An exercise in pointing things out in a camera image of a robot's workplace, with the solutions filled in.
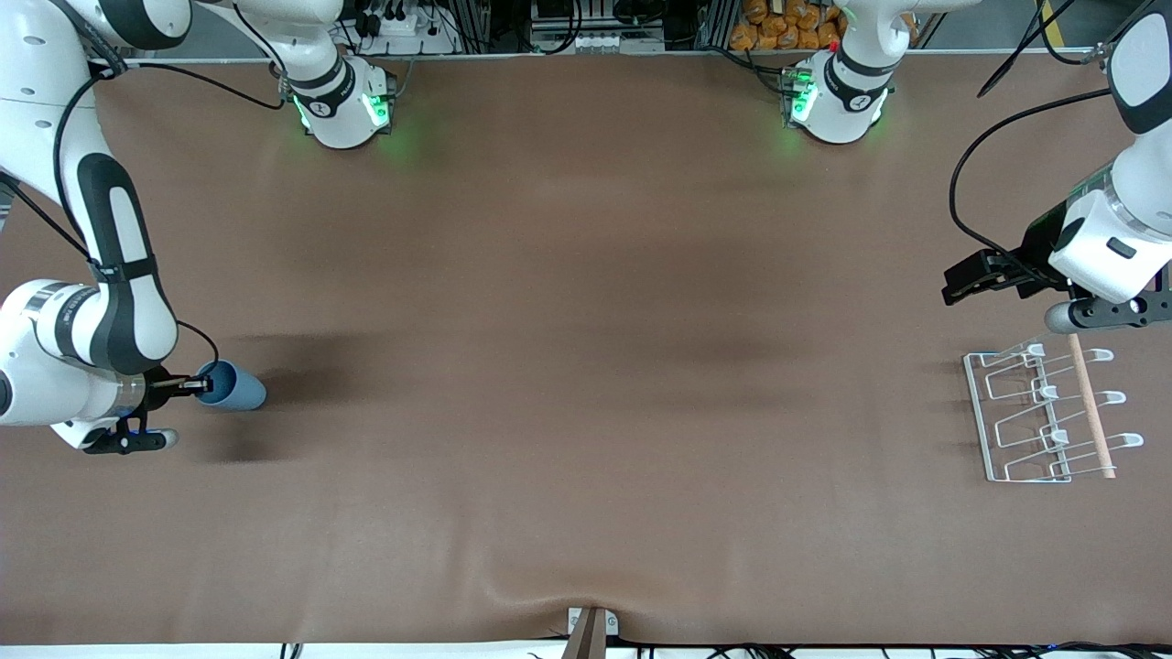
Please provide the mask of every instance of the white wire rack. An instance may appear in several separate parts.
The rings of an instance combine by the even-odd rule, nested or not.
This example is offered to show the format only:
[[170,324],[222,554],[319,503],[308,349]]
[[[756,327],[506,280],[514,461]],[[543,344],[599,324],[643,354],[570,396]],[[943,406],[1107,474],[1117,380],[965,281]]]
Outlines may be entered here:
[[[1098,410],[1123,405],[1127,396],[1117,390],[1091,390],[1089,379],[1077,376],[1074,352],[1047,354],[1054,338],[1042,334],[1000,353],[965,355],[989,481],[1068,483],[1075,475],[1096,471],[1113,477],[1110,453],[1144,443],[1136,433],[1118,433],[1102,437],[1099,450],[1092,436],[1099,423]],[[1105,348],[1083,351],[1077,339],[1070,339],[1070,345],[1078,346],[1088,365],[1115,359],[1115,353]],[[1083,385],[1089,396],[1082,392]],[[1070,422],[1079,419],[1089,422],[1091,432],[1071,428]]]

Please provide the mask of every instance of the wooden stick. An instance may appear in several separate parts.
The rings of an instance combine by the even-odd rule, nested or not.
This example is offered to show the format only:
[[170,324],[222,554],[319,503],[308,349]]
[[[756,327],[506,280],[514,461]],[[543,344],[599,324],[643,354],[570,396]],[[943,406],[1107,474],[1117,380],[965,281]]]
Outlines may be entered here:
[[1115,478],[1111,449],[1106,446],[1106,433],[1103,432],[1103,420],[1098,415],[1098,403],[1095,401],[1095,389],[1091,388],[1091,376],[1086,373],[1083,344],[1078,340],[1078,334],[1068,334],[1067,339],[1070,341],[1070,358],[1075,361],[1078,392],[1083,396],[1083,408],[1086,409],[1086,423],[1091,427],[1091,439],[1095,440],[1095,454],[1099,458],[1099,468],[1103,470],[1104,478]]

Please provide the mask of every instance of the brown table surface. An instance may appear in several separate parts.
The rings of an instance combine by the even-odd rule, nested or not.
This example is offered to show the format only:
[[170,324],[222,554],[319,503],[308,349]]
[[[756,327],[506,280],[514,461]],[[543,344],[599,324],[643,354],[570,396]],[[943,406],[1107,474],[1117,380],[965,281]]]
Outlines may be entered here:
[[[1167,330],[1086,340],[1149,442],[1117,481],[983,478],[959,358],[1059,297],[941,304],[976,249],[948,177],[1104,83],[1026,56],[976,101],[997,61],[909,57],[838,148],[718,57],[421,63],[347,152],[176,75],[103,84],[173,307],[271,402],[173,402],[182,442],[130,457],[0,429],[0,641],[540,637],[582,603],[660,643],[1172,640]],[[1109,100],[1011,127],[961,212],[1015,242],[1127,143]],[[2,291],[86,278],[25,210],[2,243]]]

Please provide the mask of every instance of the robotic arm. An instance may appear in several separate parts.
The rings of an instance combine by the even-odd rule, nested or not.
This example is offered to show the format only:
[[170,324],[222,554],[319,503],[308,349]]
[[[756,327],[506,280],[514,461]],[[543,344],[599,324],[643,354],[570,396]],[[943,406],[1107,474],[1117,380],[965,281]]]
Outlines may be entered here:
[[797,64],[809,69],[806,91],[786,98],[790,123],[823,142],[845,144],[879,121],[887,82],[911,41],[902,15],[950,12],[981,0],[834,0],[847,16],[838,49],[819,50]]
[[[79,32],[110,45],[178,43],[188,0],[6,0],[0,9],[0,182],[71,211],[96,285],[38,279],[0,307],[0,426],[49,424],[88,453],[158,449],[173,430],[131,430],[128,417],[206,389],[162,368],[177,338],[142,206],[102,136],[87,91]],[[60,161],[55,143],[60,134]]]
[[945,304],[1010,286],[1022,298],[1055,288],[1071,299],[1047,312],[1054,332],[1172,320],[1170,21],[1172,1],[1158,0],[1123,32],[1106,63],[1111,96],[1134,143],[1030,224],[1010,251],[1049,281],[981,250],[945,272]]
[[387,72],[341,56],[329,26],[342,0],[197,0],[251,39],[293,88],[301,123],[332,149],[349,149],[390,125],[394,89]]

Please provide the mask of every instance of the cable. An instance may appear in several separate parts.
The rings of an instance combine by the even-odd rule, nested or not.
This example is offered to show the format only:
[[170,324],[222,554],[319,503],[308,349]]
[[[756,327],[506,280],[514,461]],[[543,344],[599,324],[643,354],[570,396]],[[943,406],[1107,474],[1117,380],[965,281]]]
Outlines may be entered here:
[[[573,46],[574,42],[578,40],[578,36],[582,32],[582,16],[584,16],[582,2],[581,2],[581,0],[574,0],[573,8],[570,11],[570,16],[567,18],[567,26],[566,26],[567,33],[566,33],[566,38],[561,41],[561,43],[558,45],[557,48],[554,48],[553,50],[550,50],[550,52],[546,53],[546,52],[541,50],[540,48],[538,48],[537,46],[533,46],[533,43],[529,39],[526,39],[523,35],[523,33],[522,33],[522,27],[525,25],[525,19],[522,19],[520,22],[517,21],[517,16],[518,16],[517,8],[518,7],[523,7],[524,5],[525,5],[524,0],[516,0],[513,2],[512,28],[513,28],[513,34],[517,36],[517,46],[518,46],[518,48],[524,47],[530,53],[539,53],[539,54],[544,54],[544,55],[557,55],[558,53],[561,53],[566,48],[570,48],[571,46]],[[577,12],[578,12],[578,25],[577,25],[577,27],[574,26],[574,9],[577,9]]]
[[240,12],[240,6],[237,5],[236,2],[232,2],[232,9],[236,11],[236,18],[240,19],[240,22],[244,23],[244,27],[248,28],[248,32],[251,32],[253,36],[259,39],[260,42],[265,45],[265,48],[268,48],[270,54],[272,54],[273,59],[277,60],[277,63],[280,64],[281,74],[288,75],[289,69],[285,67],[285,60],[281,60],[281,56],[273,48],[273,45],[270,43],[268,40],[265,39],[259,32],[257,32],[257,28],[252,27],[252,23],[248,22],[248,19],[244,18],[244,14]]
[[578,36],[582,33],[582,0],[574,0],[574,8],[578,9],[578,27],[574,27],[574,13],[570,12],[570,20],[566,26],[566,29],[570,32],[566,33],[566,39],[560,46],[546,53],[546,55],[557,55],[578,41]]
[[213,341],[211,337],[209,337],[203,330],[196,327],[190,322],[185,322],[183,320],[176,320],[175,324],[178,325],[179,327],[186,327],[188,330],[195,332],[200,339],[203,339],[207,344],[207,347],[212,349],[212,361],[211,364],[207,365],[206,368],[203,369],[204,373],[211,373],[217,366],[219,366],[219,346],[216,345],[216,341]]
[[1035,106],[1033,108],[1029,108],[1027,110],[1022,110],[1022,111],[1020,111],[1017,114],[1010,115],[1010,116],[1008,116],[1008,117],[999,121],[997,123],[993,124],[992,128],[987,129],[984,133],[982,133],[980,136],[977,136],[977,138],[974,140],[973,143],[969,144],[967,149],[965,149],[965,152],[961,154],[960,159],[956,162],[956,169],[953,170],[952,181],[948,183],[948,212],[949,212],[949,215],[952,215],[952,220],[956,225],[956,227],[960,229],[969,238],[973,238],[974,240],[976,240],[976,242],[981,243],[982,245],[984,245],[984,246],[994,250],[995,252],[997,252],[997,254],[1000,254],[1002,258],[1004,258],[1007,261],[1009,261],[1014,266],[1021,269],[1022,272],[1029,274],[1035,280],[1037,280],[1040,283],[1043,283],[1043,284],[1047,284],[1047,285],[1051,285],[1051,286],[1065,286],[1065,284],[1063,281],[1055,280],[1052,277],[1049,277],[1049,276],[1042,273],[1037,269],[1035,269],[1033,266],[1026,265],[1024,263],[1022,263],[1021,260],[1018,260],[1017,257],[1015,257],[1013,253],[1010,253],[1009,250],[1002,247],[997,243],[994,243],[989,238],[986,238],[984,236],[982,236],[982,235],[977,233],[976,231],[969,229],[960,219],[960,216],[956,213],[956,182],[960,181],[960,172],[961,172],[961,170],[965,169],[965,163],[968,162],[968,158],[973,155],[973,152],[976,150],[976,148],[980,147],[982,142],[984,142],[990,136],[993,136],[993,134],[995,134],[996,131],[1001,130],[1002,128],[1009,125],[1010,123],[1014,123],[1014,122],[1016,122],[1018,120],[1023,120],[1023,118],[1029,117],[1029,116],[1034,116],[1034,115],[1040,114],[1040,113],[1044,113],[1047,110],[1052,110],[1055,108],[1061,108],[1063,106],[1070,106],[1070,104],[1078,103],[1078,102],[1082,102],[1082,101],[1089,101],[1091,98],[1099,98],[1102,96],[1110,96],[1110,95],[1111,95],[1111,90],[1110,89],[1099,89],[1099,90],[1096,90],[1096,91],[1086,91],[1086,93],[1083,93],[1083,94],[1075,94],[1074,96],[1067,96],[1065,98],[1059,98],[1057,101],[1050,101],[1049,103],[1042,103],[1041,106]]
[[74,108],[81,102],[82,96],[86,95],[90,89],[94,88],[100,81],[105,80],[105,74],[113,73],[109,69],[94,74],[93,77],[87,80],[81,87],[74,91],[74,95],[66,103],[63,110],[61,110],[61,118],[57,120],[57,130],[53,135],[53,178],[57,186],[57,199],[61,202],[61,210],[66,213],[66,219],[69,220],[69,226],[73,227],[77,236],[84,236],[81,231],[81,226],[77,225],[77,218],[74,217],[73,209],[69,205],[69,199],[66,197],[66,183],[64,177],[61,175],[61,142],[63,141],[66,134],[66,124],[69,123],[69,115],[73,114]]
[[403,86],[395,90],[394,98],[396,101],[400,97],[402,97],[403,94],[407,94],[407,86],[411,82],[411,72],[415,70],[415,60],[418,60],[418,59],[420,59],[420,55],[416,53],[415,56],[411,57],[411,63],[407,64],[407,73],[403,74]]
[[[732,54],[731,50],[728,50],[725,48],[721,48],[720,46],[701,46],[699,49],[700,50],[711,50],[714,53],[720,53],[721,55],[724,55],[724,59],[727,59],[728,61],[735,63],[736,66],[738,66],[738,67],[741,67],[743,69],[757,70],[757,72],[761,72],[761,73],[769,73],[769,74],[774,74],[774,75],[781,75],[781,73],[782,73],[782,69],[779,67],[763,67],[763,66],[759,66],[759,64],[755,64],[755,63],[752,63],[751,60],[750,61],[742,60],[741,57],[737,57],[735,54]],[[749,52],[748,50],[745,50],[745,56],[749,56]]]
[[785,95],[785,93],[782,91],[781,87],[775,86],[774,83],[769,82],[769,80],[766,77],[764,77],[764,74],[761,73],[761,68],[762,67],[758,67],[757,64],[752,63],[752,55],[749,54],[748,50],[744,52],[744,57],[745,57],[745,60],[749,61],[749,66],[752,67],[752,73],[757,76],[757,80],[763,86],[765,86],[765,89],[769,89],[770,91],[772,91],[774,94],[777,94],[778,96],[784,96]]
[[1045,28],[1050,27],[1050,23],[1058,20],[1058,16],[1061,16],[1062,13],[1069,9],[1070,6],[1074,4],[1075,0],[1065,0],[1065,2],[1063,2],[1061,7],[1058,7],[1057,9],[1054,11],[1052,14],[1050,14],[1050,18],[1042,21],[1036,29],[1030,32],[1030,28],[1034,27],[1034,23],[1042,19],[1043,5],[1040,4],[1037,6],[1037,12],[1035,12],[1034,18],[1029,22],[1029,26],[1026,27],[1026,34],[1022,35],[1022,40],[1017,43],[1017,47],[1014,48],[1014,52],[1008,57],[1006,57],[1003,62],[1001,62],[1001,66],[999,66],[996,70],[993,72],[993,75],[989,76],[989,80],[984,81],[984,84],[981,87],[981,90],[977,91],[976,97],[981,98],[986,94],[992,91],[993,88],[996,87],[999,82],[1001,82],[1001,79],[1009,73],[1009,69],[1014,68],[1014,64],[1017,63],[1017,56],[1021,55],[1027,47],[1029,47],[1030,42],[1037,39],[1040,34],[1045,34]]
[[245,101],[248,101],[250,103],[255,103],[257,106],[260,106],[261,108],[265,108],[266,110],[279,110],[279,109],[281,109],[281,108],[285,107],[285,100],[284,98],[281,98],[281,101],[278,102],[278,103],[275,103],[275,104],[274,103],[268,103],[268,102],[261,101],[260,98],[257,98],[254,96],[250,96],[250,95],[245,94],[244,91],[240,91],[239,89],[233,89],[232,87],[229,87],[227,84],[224,84],[223,82],[220,82],[218,80],[207,77],[206,75],[203,75],[203,74],[198,74],[198,73],[196,73],[193,70],[188,70],[188,69],[183,69],[183,68],[179,68],[179,67],[172,67],[171,64],[159,64],[159,63],[155,63],[155,62],[138,62],[138,63],[136,63],[134,66],[136,66],[138,68],[143,68],[143,69],[163,69],[163,70],[180,73],[180,74],[186,75],[189,77],[193,77],[196,80],[202,80],[202,81],[206,82],[207,84],[211,84],[213,87],[218,87],[218,88],[223,89],[224,91],[227,91],[229,94],[232,94],[234,96],[244,98]]
[[348,43],[349,47],[350,47],[350,54],[357,55],[359,54],[357,46],[355,46],[354,45],[354,40],[350,39],[350,28],[347,27],[346,22],[343,22],[341,20],[338,21],[338,25],[342,27],[342,34],[346,35],[346,43]]
[[[1038,9],[1041,9],[1042,6],[1045,5],[1045,2],[1047,0],[1037,0]],[[1071,60],[1070,57],[1064,57],[1061,54],[1058,54],[1058,52],[1054,49],[1054,46],[1050,45],[1050,35],[1044,29],[1042,30],[1042,45],[1045,46],[1045,52],[1049,53],[1050,56],[1054,57],[1055,60],[1068,66],[1074,66],[1074,67],[1083,66],[1082,60]]]
[[49,213],[45,212],[45,209],[42,209],[36,202],[34,202],[32,197],[29,197],[23,190],[21,190],[20,185],[15,183],[11,176],[8,176],[7,174],[0,174],[0,183],[4,183],[5,186],[11,189],[12,192],[16,195],[21,202],[25,202],[25,204],[28,208],[33,209],[33,212],[35,212],[38,217],[45,220],[45,223],[48,224],[50,229],[56,231],[57,236],[61,236],[61,238],[64,239],[67,243],[69,243],[69,245],[71,245],[74,250],[77,250],[77,252],[82,257],[89,258],[89,252],[86,250],[86,247],[81,243],[79,243],[76,238],[70,236],[69,232],[66,231],[60,224],[57,224],[57,222],[53,219],[53,217],[49,216]]
[[484,41],[483,39],[477,39],[475,36],[469,36],[468,33],[465,33],[463,29],[459,28],[459,25],[457,25],[458,21],[454,22],[454,21],[448,20],[448,14],[438,11],[438,8],[436,7],[436,4],[434,1],[431,4],[429,4],[428,6],[431,7],[431,12],[430,12],[430,16],[429,18],[431,19],[432,22],[436,20],[436,14],[440,14],[440,19],[443,20],[444,25],[447,25],[448,27],[452,28],[452,30],[455,30],[456,34],[458,34],[462,39],[464,39],[464,41],[475,43],[478,49],[481,47],[484,47],[484,46],[486,46],[486,47],[491,47],[492,46],[491,41]]

